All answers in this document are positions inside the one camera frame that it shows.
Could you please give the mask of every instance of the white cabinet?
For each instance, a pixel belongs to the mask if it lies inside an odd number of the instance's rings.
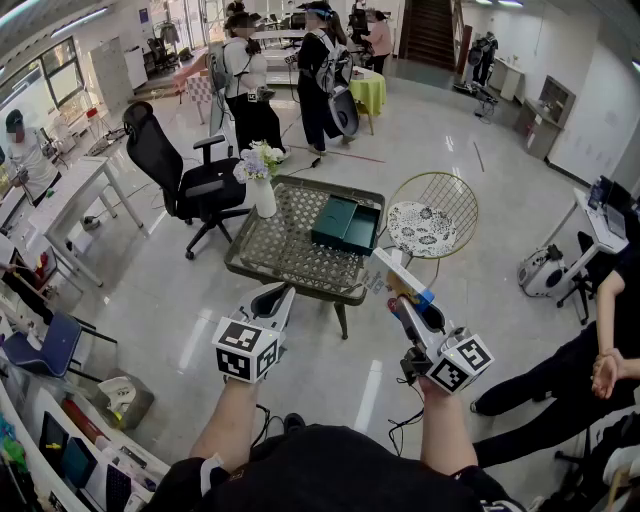
[[[124,52],[124,60],[127,62],[127,71],[129,73],[131,87],[137,89],[149,79],[147,77],[147,71],[144,68],[142,48]]]

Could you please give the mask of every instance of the bag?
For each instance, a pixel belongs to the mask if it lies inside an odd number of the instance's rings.
[[[211,90],[218,92],[227,88],[233,75],[224,63],[224,48],[226,44],[215,42],[209,44],[209,77]]]
[[[329,54],[316,73],[316,83],[322,91],[333,96],[336,82],[349,85],[353,72],[353,59],[347,47],[340,43],[334,45],[324,30],[316,29],[311,33],[329,50]]]

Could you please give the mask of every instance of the tablecloth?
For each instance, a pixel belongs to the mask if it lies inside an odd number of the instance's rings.
[[[351,80],[349,90],[356,101],[367,107],[369,114],[379,116],[382,105],[387,102],[387,84],[378,73],[366,70],[365,75],[370,78]]]

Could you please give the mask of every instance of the pink shirt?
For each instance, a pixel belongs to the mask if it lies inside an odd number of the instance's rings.
[[[389,30],[389,25],[384,21],[374,23],[371,34],[362,36],[362,39],[371,43],[374,55],[389,55],[393,50],[391,31]]]

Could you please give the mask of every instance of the clasped hands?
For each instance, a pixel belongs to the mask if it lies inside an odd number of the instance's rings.
[[[618,380],[624,379],[624,358],[617,348],[606,350],[598,354],[593,363],[593,383],[591,391],[598,398],[608,400]]]

